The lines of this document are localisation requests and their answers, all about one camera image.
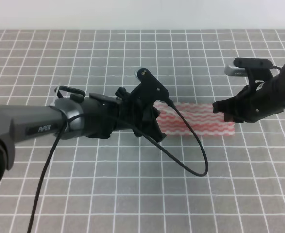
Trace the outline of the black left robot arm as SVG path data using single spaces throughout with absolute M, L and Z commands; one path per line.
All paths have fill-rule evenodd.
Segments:
M 157 123 L 156 98 L 133 96 L 120 88 L 115 98 L 72 88 L 68 98 L 52 106 L 0 105 L 0 181 L 15 159 L 15 144 L 48 134 L 63 140 L 77 137 L 107 139 L 118 130 L 136 127 L 156 142 L 165 138 Z

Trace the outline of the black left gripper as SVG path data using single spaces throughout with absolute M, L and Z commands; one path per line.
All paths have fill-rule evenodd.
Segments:
M 154 104 L 143 104 L 140 98 L 133 98 L 131 93 L 120 87 L 114 98 L 108 98 L 109 133 L 132 129 L 136 136 L 149 136 L 157 143 L 163 141 L 166 134 L 156 121 L 160 111 Z

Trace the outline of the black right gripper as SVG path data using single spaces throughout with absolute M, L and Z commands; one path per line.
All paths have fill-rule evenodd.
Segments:
M 285 109 L 267 83 L 257 83 L 255 90 L 247 85 L 236 96 L 216 101 L 212 106 L 213 113 L 224 113 L 224 121 L 234 123 L 255 123 Z

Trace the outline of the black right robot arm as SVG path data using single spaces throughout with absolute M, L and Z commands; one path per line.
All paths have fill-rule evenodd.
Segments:
M 255 123 L 285 109 L 285 64 L 279 74 L 268 59 L 241 58 L 225 67 L 227 76 L 247 77 L 248 85 L 235 96 L 212 104 L 214 113 L 223 113 L 224 121 Z

